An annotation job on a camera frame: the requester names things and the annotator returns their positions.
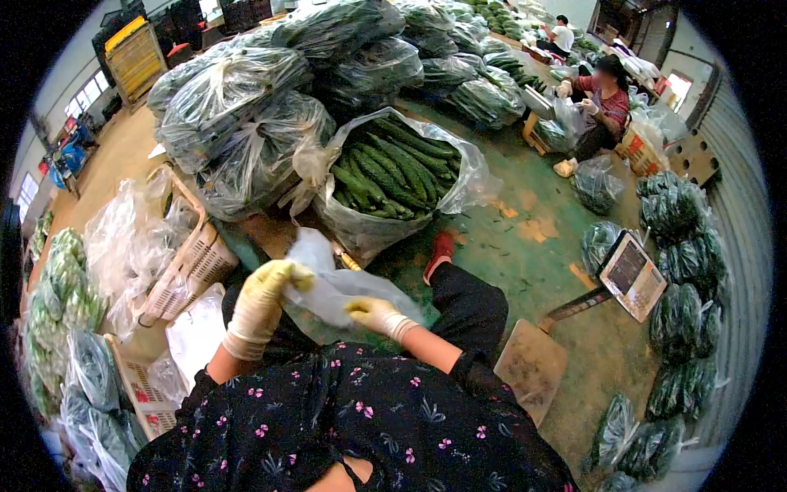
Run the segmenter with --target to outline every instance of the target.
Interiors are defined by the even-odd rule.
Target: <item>red shoe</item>
[[[434,238],[434,248],[432,249],[432,259],[429,261],[427,268],[423,271],[423,282],[429,284],[434,270],[440,266],[444,261],[451,263],[453,258],[453,237],[446,231],[438,232]]]

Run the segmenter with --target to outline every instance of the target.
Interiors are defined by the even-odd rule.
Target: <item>digital scale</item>
[[[653,260],[626,230],[620,233],[596,274],[599,287],[549,311],[538,326],[519,320],[495,365],[495,374],[512,388],[536,426],[552,404],[568,360],[566,350],[549,336],[552,325],[611,298],[642,323],[667,288]]]

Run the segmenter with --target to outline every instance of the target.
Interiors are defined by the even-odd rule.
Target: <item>latex glove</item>
[[[298,290],[309,290],[314,284],[314,273],[292,260],[272,260],[246,279],[221,342],[232,357],[244,361],[262,358],[279,326],[282,317],[279,302],[290,282]]]
[[[568,96],[572,95],[574,93],[574,89],[571,87],[571,81],[564,80],[563,82],[561,82],[560,85],[557,86],[555,92],[557,93],[557,97],[560,99],[565,99]]]
[[[345,313],[356,323],[400,345],[405,333],[417,326],[415,321],[399,313],[390,302],[377,298],[354,298],[345,305]]]
[[[594,117],[598,114],[598,106],[590,99],[582,99],[582,102],[580,102],[579,105],[582,107],[582,109],[587,111],[590,116]]]

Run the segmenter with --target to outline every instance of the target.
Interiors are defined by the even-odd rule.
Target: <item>white t-shirt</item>
[[[566,26],[555,26],[552,33],[555,35],[554,43],[557,47],[567,53],[570,52],[574,45],[574,33],[571,32],[571,29]]]

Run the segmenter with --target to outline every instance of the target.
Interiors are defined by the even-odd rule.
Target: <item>green painted floor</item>
[[[518,319],[537,323],[550,309],[593,287],[583,273],[580,238],[600,217],[584,209],[568,180],[554,173],[552,165],[560,157],[539,157],[514,127],[478,133],[444,110],[409,101],[401,101],[399,107],[408,116],[432,121],[478,146],[504,186],[498,202],[440,217],[424,231],[383,251],[368,266],[369,272],[393,281],[420,303],[427,320],[433,322],[438,313],[421,275],[434,233],[451,231],[456,239],[454,263],[506,294],[508,326],[500,350]],[[626,181],[627,189],[609,220],[636,228],[634,178],[619,161],[614,173]],[[375,335],[339,334],[308,313],[287,311],[318,342],[342,337],[395,348]],[[658,360],[648,351],[647,327],[614,300],[559,322],[552,335],[567,349],[569,360],[540,432],[587,486],[588,478],[579,478],[579,464],[601,413],[615,392],[621,391],[637,406],[641,418]]]

